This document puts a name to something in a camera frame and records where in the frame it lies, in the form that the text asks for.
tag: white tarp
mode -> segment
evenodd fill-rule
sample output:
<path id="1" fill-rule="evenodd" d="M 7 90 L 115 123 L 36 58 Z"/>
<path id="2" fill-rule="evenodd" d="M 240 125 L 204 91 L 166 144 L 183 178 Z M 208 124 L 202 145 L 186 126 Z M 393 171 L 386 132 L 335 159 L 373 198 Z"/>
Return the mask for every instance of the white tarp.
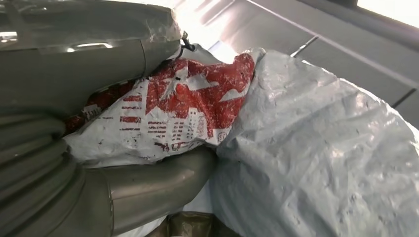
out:
<path id="1" fill-rule="evenodd" d="M 213 211 L 246 237 L 417 237 L 418 138 L 369 92 L 268 51 L 217 148 Z"/>

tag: gray panel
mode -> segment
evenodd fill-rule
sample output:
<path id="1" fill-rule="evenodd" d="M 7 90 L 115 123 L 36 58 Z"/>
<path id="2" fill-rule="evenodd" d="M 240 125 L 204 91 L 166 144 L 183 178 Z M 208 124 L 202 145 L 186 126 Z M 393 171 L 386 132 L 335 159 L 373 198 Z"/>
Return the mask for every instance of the gray panel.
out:
<path id="1" fill-rule="evenodd" d="M 244 0 L 236 1 L 218 19 L 228 20 L 221 40 L 237 52 L 263 47 L 291 54 L 313 37 Z"/>
<path id="2" fill-rule="evenodd" d="M 404 47 L 296 0 L 253 0 L 295 26 L 317 34 L 402 83 L 419 88 L 419 52 Z"/>
<path id="3" fill-rule="evenodd" d="M 334 48 L 321 39 L 310 44 L 297 58 L 304 59 L 325 68 L 340 78 L 347 79 L 372 92 L 390 105 L 410 90 L 408 86 Z"/>
<path id="4" fill-rule="evenodd" d="M 403 118 L 419 129 L 419 92 L 413 93 L 397 107 Z"/>

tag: window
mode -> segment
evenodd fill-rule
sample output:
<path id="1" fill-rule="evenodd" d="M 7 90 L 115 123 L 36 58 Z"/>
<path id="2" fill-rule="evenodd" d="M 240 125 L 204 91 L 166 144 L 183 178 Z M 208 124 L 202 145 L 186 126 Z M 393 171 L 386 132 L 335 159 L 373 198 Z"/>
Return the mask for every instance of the window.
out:
<path id="1" fill-rule="evenodd" d="M 358 0 L 358 6 L 419 28 L 417 0 Z"/>

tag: crumpled plastic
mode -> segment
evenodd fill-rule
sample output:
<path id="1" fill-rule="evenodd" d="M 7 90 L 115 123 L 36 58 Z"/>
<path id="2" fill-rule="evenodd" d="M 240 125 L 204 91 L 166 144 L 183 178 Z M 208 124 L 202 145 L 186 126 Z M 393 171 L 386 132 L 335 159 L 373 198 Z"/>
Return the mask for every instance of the crumpled plastic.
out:
<path id="1" fill-rule="evenodd" d="M 217 148 L 213 211 L 246 237 L 417 237 L 418 139 L 366 90 L 268 51 Z"/>
<path id="2" fill-rule="evenodd" d="M 91 123 L 66 136 L 71 154 L 86 166 L 106 167 L 153 164 L 202 144 L 217 146 L 244 101 L 253 78 L 253 56 L 257 58 L 244 53 L 233 64 L 207 66 L 188 59 L 169 62 L 139 80 Z M 113 91 L 124 88 L 118 85 L 99 94 L 102 99 L 85 110 L 103 110 L 102 104 L 108 105 L 118 94 Z"/>

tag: plastic bag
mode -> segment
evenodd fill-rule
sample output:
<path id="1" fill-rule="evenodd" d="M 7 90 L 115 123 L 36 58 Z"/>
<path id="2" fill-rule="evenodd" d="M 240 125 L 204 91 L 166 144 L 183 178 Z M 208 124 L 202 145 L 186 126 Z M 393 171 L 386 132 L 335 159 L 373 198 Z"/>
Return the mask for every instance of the plastic bag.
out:
<path id="1" fill-rule="evenodd" d="M 171 61 L 65 140 L 71 154 L 91 167 L 151 164 L 203 143 L 218 145 L 241 108 L 253 70 L 249 54 L 233 64 Z"/>
<path id="2" fill-rule="evenodd" d="M 418 139 L 369 92 L 268 51 L 217 147 L 213 211 L 246 237 L 417 237 Z"/>

